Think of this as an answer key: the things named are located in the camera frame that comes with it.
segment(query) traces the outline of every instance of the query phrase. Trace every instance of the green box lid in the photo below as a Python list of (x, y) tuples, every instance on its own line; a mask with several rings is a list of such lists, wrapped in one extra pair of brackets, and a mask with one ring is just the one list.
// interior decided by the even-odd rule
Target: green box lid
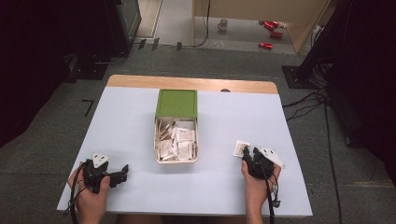
[(155, 117), (198, 118), (197, 91), (160, 90)]

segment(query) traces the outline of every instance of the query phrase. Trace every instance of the open box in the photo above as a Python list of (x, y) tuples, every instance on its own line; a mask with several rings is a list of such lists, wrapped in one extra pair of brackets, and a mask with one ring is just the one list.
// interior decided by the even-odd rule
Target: open box
[(154, 152), (158, 163), (197, 160), (197, 100), (197, 91), (160, 90), (154, 136)]

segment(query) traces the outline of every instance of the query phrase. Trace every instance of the human hand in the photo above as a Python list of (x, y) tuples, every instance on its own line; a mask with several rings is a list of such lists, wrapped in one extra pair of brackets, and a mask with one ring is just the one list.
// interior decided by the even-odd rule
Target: human hand
[[(75, 170), (67, 180), (67, 184), (70, 188), (73, 186), (76, 172), (77, 170)], [(106, 212), (107, 191), (110, 185), (110, 177), (105, 176), (102, 179), (98, 194), (91, 192), (89, 189), (85, 189), (86, 186), (82, 171), (78, 174), (77, 182), (79, 184), (79, 190), (82, 190), (76, 198), (76, 207), (80, 215), (81, 224), (100, 223)]]
[[(273, 183), (279, 177), (281, 168), (274, 164), (273, 175), (268, 185), (273, 189)], [(267, 200), (267, 186), (265, 180), (257, 179), (248, 173), (248, 164), (242, 161), (242, 174), (245, 178), (245, 203), (247, 207), (247, 223), (262, 223), (262, 205)]]

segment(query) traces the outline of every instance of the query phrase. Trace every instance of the cable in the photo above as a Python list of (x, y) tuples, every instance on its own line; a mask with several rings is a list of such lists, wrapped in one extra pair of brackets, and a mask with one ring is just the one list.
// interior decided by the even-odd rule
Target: cable
[(82, 189), (81, 191), (78, 192), (78, 194), (75, 196), (75, 190), (76, 190), (76, 184), (77, 184), (77, 180), (78, 180), (78, 175), (81, 172), (82, 168), (84, 168), (84, 166), (87, 164), (87, 162), (83, 162), (78, 169), (76, 170), (76, 175), (74, 177), (73, 180), (73, 185), (71, 188), (71, 192), (70, 192), (70, 200), (69, 200), (69, 205), (67, 207), (67, 209), (64, 211), (64, 215), (67, 215), (68, 212), (70, 212), (70, 215), (72, 217), (73, 223), (74, 224), (78, 224), (78, 220), (77, 220), (77, 215), (76, 215), (76, 198), (77, 196), (85, 189)]
[[(354, 0), (351, 0), (351, 1), (350, 1), (349, 9), (348, 9), (348, 12), (347, 12), (347, 14), (346, 14), (345, 30), (344, 30), (344, 36), (342, 36), (342, 38), (343, 38), (343, 43), (342, 43), (342, 45), (341, 45), (341, 49), (345, 46), (345, 43), (346, 43), (346, 41), (347, 41), (347, 26), (348, 26), (348, 23), (349, 23), (349, 15), (350, 15), (350, 11), (351, 11), (351, 9), (352, 9), (353, 1), (354, 1)], [(336, 10), (337, 10), (337, 9), (339, 8), (339, 6), (341, 5), (340, 2), (341, 2), (341, 1), (338, 1), (338, 2), (337, 2)], [(320, 59), (314, 60), (308, 67), (313, 67), (313, 68), (314, 68), (316, 64), (318, 64), (320, 61), (323, 61), (323, 60), (334, 60), (334, 59), (338, 58), (339, 54), (340, 54), (340, 53), (337, 53), (337, 55), (335, 55), (335, 56), (329, 56), (329, 57), (324, 57), (324, 58), (320, 58)]]
[(204, 23), (204, 27), (206, 28), (206, 36), (204, 38), (204, 40), (201, 42), (201, 44), (199, 45), (195, 45), (195, 46), (184, 46), (184, 48), (199, 48), (201, 47), (208, 39), (209, 39), (209, 14), (210, 14), (210, 0), (207, 4), (207, 12), (206, 12), (206, 26)]
[(331, 143), (331, 140), (330, 140), (329, 118), (328, 118), (328, 115), (327, 115), (327, 102), (324, 104), (324, 114), (325, 114), (325, 118), (326, 118), (327, 144), (328, 144), (328, 147), (329, 147), (330, 164), (332, 166), (332, 180), (334, 182), (335, 196), (337, 198), (337, 205), (338, 205), (338, 221), (339, 221), (340, 224), (342, 224), (343, 223), (343, 215), (342, 215), (342, 212), (341, 212), (340, 195), (338, 193), (337, 177), (335, 175), (334, 164), (332, 162), (332, 143)]
[(126, 53), (122, 56), (122, 58), (120, 58), (119, 60), (117, 60), (117, 61), (115, 61), (115, 62), (109, 62), (109, 63), (96, 63), (96, 64), (114, 64), (114, 63), (119, 63), (119, 62), (122, 61), (125, 57), (126, 57)]
[(288, 105), (282, 105), (282, 108), (289, 107), (289, 106), (292, 106), (292, 105), (297, 105), (297, 104), (299, 104), (299, 103), (301, 103), (301, 102), (303, 102), (303, 101), (308, 101), (308, 100), (305, 100), (305, 99), (308, 98), (309, 96), (313, 95), (313, 94), (315, 94), (315, 92), (309, 93), (308, 95), (306, 95), (303, 99), (301, 99), (301, 100), (299, 100), (299, 101), (290, 103), (290, 104), (288, 104)]
[(276, 195), (275, 195), (275, 198), (274, 198), (274, 201), (276, 201), (277, 200), (277, 193), (279, 192), (279, 183), (277, 182), (277, 178), (276, 178), (276, 175), (274, 175), (274, 173), (273, 173), (273, 176), (274, 176), (275, 181), (276, 181)]
[[(297, 118), (299, 118), (299, 117), (305, 116), (305, 115), (307, 115), (309, 112), (311, 112), (312, 110), (314, 110), (315, 108), (317, 108), (318, 106), (320, 106), (320, 105), (322, 105), (322, 104), (323, 104), (323, 103), (319, 103), (319, 104), (317, 104), (317, 105), (308, 105), (308, 106), (305, 106), (305, 107), (303, 107), (303, 108), (300, 108), (300, 109), (296, 110), (296, 111), (294, 112), (294, 114), (293, 114), (290, 118), (286, 119), (286, 121), (289, 121), (289, 120), (291, 120), (291, 119), (297, 119)], [(302, 115), (299, 115), (299, 116), (294, 117), (294, 115), (296, 115), (296, 114), (298, 113), (298, 111), (301, 111), (301, 110), (303, 110), (303, 109), (307, 109), (307, 108), (309, 108), (309, 107), (313, 107), (313, 108), (311, 108), (310, 110), (308, 110), (307, 112), (305, 112), (305, 113), (302, 114)]]
[(267, 187), (266, 191), (267, 191), (267, 198), (268, 198), (268, 206), (270, 209), (270, 224), (274, 224), (275, 223), (274, 202), (272, 200), (270, 185), (268, 184), (269, 178), (267, 178), (264, 168), (262, 168), (262, 173), (264, 174), (265, 186)]

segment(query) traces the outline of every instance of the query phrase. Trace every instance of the gray carpet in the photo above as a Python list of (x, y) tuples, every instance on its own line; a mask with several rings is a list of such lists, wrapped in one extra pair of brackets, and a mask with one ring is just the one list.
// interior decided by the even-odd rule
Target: gray carpet
[[(282, 103), (294, 102), (310, 90), (290, 90), (281, 65), (300, 65), (304, 56), (271, 52), (159, 47), (133, 49), (128, 58), (111, 64), (104, 80), (62, 84), (40, 110), (29, 129), (0, 148), (0, 222), (71, 223), (56, 206), (90, 125), (103, 88), (114, 74), (165, 77), (206, 77), (273, 81)], [(93, 107), (85, 117), (89, 103)], [(297, 108), (286, 108), (291, 116)], [(344, 223), (395, 223), (396, 190), (383, 163), (364, 148), (345, 146), (345, 135), (328, 108), (332, 155)], [(332, 170), (327, 147), (324, 105), (289, 121), (290, 133), (303, 170), (313, 216), (277, 218), (276, 223), (338, 223)], [(113, 223), (108, 214), (103, 223)]]

